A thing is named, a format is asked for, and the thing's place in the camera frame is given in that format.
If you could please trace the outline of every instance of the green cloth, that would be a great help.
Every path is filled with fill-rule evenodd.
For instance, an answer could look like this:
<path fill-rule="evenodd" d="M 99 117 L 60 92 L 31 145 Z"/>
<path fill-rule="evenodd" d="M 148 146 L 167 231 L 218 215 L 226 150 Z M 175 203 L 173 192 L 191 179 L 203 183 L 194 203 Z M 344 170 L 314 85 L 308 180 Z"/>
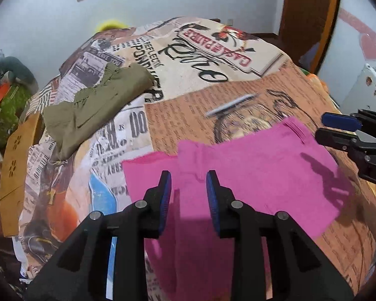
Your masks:
<path fill-rule="evenodd" d="M 118 68 L 108 63 L 99 85 L 76 93 L 74 102 L 43 110 L 49 135 L 56 141 L 57 158 L 66 160 L 130 101 L 153 85 L 155 78 L 141 65 Z"/>
<path fill-rule="evenodd" d="M 6 149 L 8 137 L 18 128 L 18 121 L 31 97 L 29 90 L 19 84 L 12 84 L 0 102 L 0 149 Z"/>

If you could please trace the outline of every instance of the orange box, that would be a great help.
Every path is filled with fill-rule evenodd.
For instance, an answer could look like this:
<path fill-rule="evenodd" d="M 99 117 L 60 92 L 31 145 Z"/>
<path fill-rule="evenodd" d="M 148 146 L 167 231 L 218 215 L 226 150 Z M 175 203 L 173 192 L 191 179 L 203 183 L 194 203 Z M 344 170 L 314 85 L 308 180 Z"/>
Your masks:
<path fill-rule="evenodd" d="M 0 178 L 0 215 L 4 236 L 18 235 L 18 219 L 24 207 L 28 151 L 39 142 L 43 127 L 40 113 L 32 114 L 8 139 Z"/>

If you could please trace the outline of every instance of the pink heart decoration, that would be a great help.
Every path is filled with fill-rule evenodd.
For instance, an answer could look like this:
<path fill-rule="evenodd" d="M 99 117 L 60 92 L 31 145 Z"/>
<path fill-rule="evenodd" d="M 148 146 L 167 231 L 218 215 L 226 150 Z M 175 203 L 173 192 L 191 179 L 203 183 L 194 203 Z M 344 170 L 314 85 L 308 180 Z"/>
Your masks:
<path fill-rule="evenodd" d="M 376 41 L 368 34 L 361 34 L 360 45 L 366 60 L 376 60 Z"/>

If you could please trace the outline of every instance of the white wall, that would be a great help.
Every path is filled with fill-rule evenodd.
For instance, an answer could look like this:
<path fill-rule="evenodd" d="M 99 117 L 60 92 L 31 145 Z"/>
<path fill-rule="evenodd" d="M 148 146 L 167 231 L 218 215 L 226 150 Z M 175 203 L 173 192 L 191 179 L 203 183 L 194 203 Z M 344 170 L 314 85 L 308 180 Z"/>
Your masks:
<path fill-rule="evenodd" d="M 275 33 L 276 35 L 278 35 L 280 31 L 281 18 L 283 16 L 283 6 L 284 0 L 276 1 L 276 13 L 273 24 L 273 33 Z"/>
<path fill-rule="evenodd" d="M 139 26 L 175 16 L 234 19 L 249 33 L 270 33 L 277 0 L 4 0 L 0 48 L 19 58 L 43 87 L 66 58 L 108 19 Z"/>
<path fill-rule="evenodd" d="M 369 0 L 341 0 L 340 7 L 376 31 L 376 9 Z M 359 41 L 360 33 L 343 20 L 337 19 L 318 76 L 326 82 L 330 95 L 339 105 L 355 84 L 364 64 L 376 66 L 376 61 L 365 60 Z"/>

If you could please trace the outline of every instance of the olive green cloth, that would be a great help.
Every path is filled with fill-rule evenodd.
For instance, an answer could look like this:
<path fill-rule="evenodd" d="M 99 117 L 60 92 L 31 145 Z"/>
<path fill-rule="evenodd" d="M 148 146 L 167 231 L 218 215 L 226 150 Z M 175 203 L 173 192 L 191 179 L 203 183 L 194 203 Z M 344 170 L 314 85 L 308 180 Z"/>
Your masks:
<path fill-rule="evenodd" d="M 43 110 L 49 135 L 56 141 L 59 160 L 66 160 L 127 103 L 153 85 L 155 78 L 141 65 L 118 68 L 108 63 L 99 85 L 76 93 L 74 102 Z"/>

